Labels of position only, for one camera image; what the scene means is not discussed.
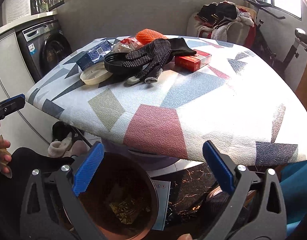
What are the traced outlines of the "person's left hand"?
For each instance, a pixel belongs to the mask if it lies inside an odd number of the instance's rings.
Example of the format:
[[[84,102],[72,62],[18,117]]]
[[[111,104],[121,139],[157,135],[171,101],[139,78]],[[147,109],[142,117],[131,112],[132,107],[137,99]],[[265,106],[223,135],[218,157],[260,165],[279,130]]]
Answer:
[[[12,171],[8,164],[11,162],[11,154],[7,148],[10,147],[10,142],[5,140],[0,134],[0,174],[7,178],[12,178]]]

